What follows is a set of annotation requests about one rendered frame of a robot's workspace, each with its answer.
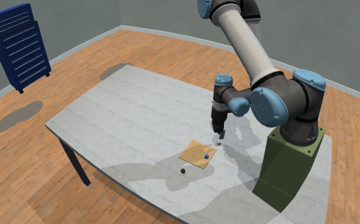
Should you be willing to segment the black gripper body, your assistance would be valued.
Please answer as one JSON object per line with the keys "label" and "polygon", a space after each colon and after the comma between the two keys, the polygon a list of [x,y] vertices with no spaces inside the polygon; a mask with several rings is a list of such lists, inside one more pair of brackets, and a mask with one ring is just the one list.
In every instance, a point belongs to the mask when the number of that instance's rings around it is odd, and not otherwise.
{"label": "black gripper body", "polygon": [[218,103],[216,101],[212,102],[212,112],[211,118],[212,120],[212,127],[215,133],[223,132],[224,129],[224,122],[227,119],[227,114],[232,113],[225,104]]}

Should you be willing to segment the tan mat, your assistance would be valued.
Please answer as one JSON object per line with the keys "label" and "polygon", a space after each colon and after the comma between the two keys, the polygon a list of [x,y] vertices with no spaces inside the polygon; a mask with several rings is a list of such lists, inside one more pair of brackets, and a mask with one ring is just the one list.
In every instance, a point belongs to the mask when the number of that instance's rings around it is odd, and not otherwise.
{"label": "tan mat", "polygon": [[[192,140],[179,158],[199,168],[205,169],[215,152],[216,149]],[[209,155],[207,159],[204,158],[206,154]]]}

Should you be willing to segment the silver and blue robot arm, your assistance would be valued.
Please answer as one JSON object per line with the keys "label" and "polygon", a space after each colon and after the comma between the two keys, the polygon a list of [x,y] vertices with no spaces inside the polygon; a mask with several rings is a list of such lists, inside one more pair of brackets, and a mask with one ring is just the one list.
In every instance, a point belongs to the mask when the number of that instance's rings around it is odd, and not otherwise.
{"label": "silver and blue robot arm", "polygon": [[236,117],[244,116],[251,107],[262,125],[280,126],[280,134],[288,143],[312,145],[319,133],[325,79],[315,72],[296,69],[287,80],[282,70],[275,69],[263,49],[261,16],[255,0],[198,0],[198,11],[201,18],[209,18],[223,30],[250,79],[250,88],[237,91],[230,75],[218,74],[214,101],[224,103]]}

